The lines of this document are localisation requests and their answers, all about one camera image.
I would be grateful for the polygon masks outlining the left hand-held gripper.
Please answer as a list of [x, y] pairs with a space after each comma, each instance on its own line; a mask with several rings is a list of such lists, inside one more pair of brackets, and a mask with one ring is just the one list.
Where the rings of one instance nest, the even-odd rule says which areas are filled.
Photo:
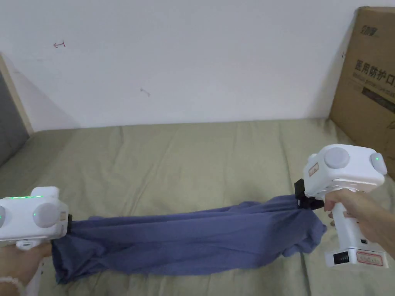
[[36, 187], [28, 196], [2, 198], [1, 249], [12, 246], [28, 251], [69, 233], [72, 215], [59, 195], [57, 187]]

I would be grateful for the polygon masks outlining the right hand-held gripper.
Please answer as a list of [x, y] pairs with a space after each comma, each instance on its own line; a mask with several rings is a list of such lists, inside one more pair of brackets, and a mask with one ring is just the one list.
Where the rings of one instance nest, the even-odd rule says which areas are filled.
[[[329, 192], [348, 189], [369, 193], [384, 184], [387, 167], [383, 156], [374, 149], [332, 144], [310, 155], [303, 169], [303, 178], [295, 182], [299, 209], [324, 207]], [[338, 203], [333, 208], [339, 248], [326, 252], [328, 267], [388, 268], [386, 252], [369, 241], [360, 231], [355, 218], [345, 216], [346, 209]]]

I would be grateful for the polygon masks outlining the person's right hand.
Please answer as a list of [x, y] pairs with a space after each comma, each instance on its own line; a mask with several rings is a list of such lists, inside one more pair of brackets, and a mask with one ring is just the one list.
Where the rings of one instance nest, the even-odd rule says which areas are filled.
[[381, 215], [385, 212], [373, 198], [363, 192], [352, 192], [341, 189], [325, 196], [324, 211], [333, 218], [333, 208], [342, 203], [346, 209], [346, 217], [355, 218], [362, 234], [370, 241], [383, 245], [377, 227], [380, 226]]

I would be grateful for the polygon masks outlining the person's left hand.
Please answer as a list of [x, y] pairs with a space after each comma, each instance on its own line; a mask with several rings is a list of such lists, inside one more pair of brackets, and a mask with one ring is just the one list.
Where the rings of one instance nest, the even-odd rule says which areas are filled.
[[0, 277], [15, 279], [27, 286], [37, 272], [41, 261], [52, 254], [51, 243], [40, 244], [27, 251], [22, 251], [16, 245], [0, 248]]

